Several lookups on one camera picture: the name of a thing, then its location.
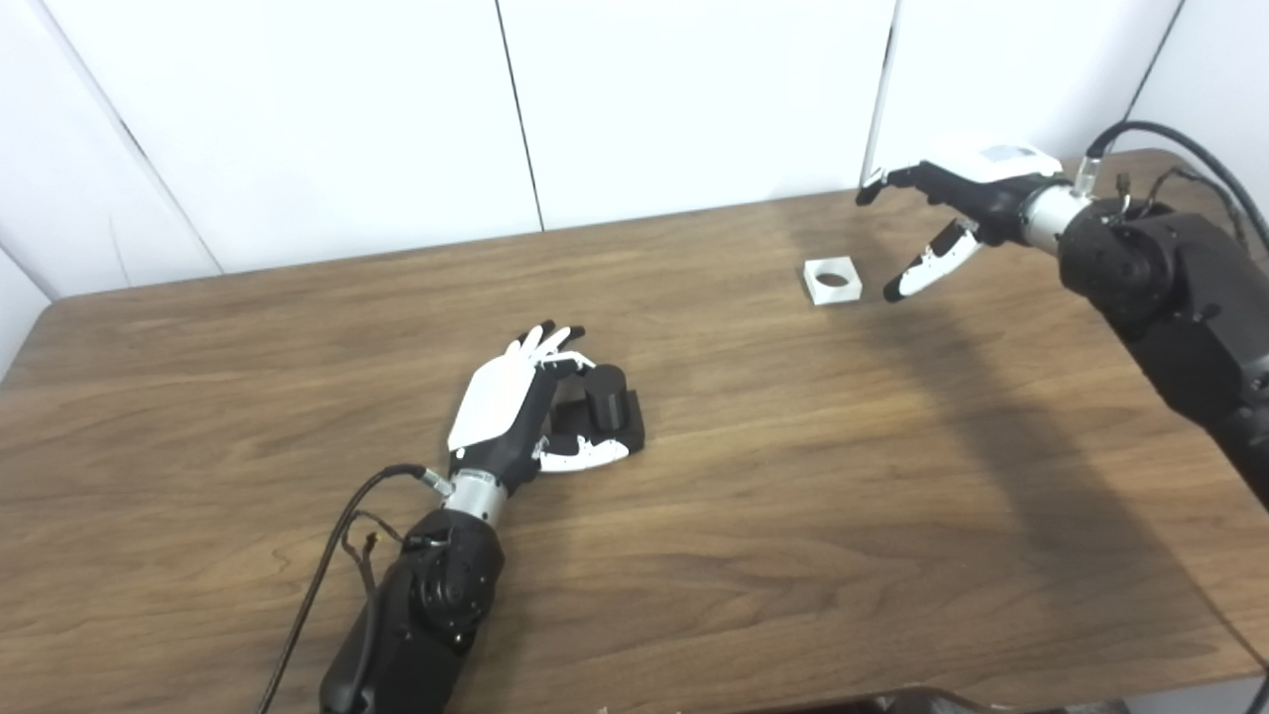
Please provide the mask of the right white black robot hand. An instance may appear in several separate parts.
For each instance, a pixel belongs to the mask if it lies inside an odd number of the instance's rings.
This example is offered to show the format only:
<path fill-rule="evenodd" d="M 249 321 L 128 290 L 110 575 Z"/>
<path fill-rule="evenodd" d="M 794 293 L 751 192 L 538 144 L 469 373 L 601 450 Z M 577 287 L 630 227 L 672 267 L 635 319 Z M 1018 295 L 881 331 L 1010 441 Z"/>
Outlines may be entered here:
<path fill-rule="evenodd" d="M 884 188 L 912 188 L 929 204 L 957 212 L 906 270 L 884 285 L 884 301 L 917 295 L 959 270 L 978 249 L 1025 243 L 1029 205 L 1047 191 L 1070 186 L 1060 160 L 1024 142 L 950 142 L 912 166 L 876 169 L 863 181 L 857 205 L 871 205 Z"/>

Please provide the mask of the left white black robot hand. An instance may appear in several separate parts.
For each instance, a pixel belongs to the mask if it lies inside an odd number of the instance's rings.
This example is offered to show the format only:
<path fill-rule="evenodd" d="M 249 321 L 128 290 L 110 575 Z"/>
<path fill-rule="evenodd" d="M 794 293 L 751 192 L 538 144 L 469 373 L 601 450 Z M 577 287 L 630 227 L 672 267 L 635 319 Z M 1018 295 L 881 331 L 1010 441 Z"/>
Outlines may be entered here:
<path fill-rule="evenodd" d="M 614 435 L 562 432 L 553 424 L 565 380 L 596 369 L 571 347 L 585 334 L 582 325 L 544 320 L 473 372 L 447 438 L 450 478 L 480 471 L 513 496 L 542 473 L 580 473 L 632 455 Z"/>

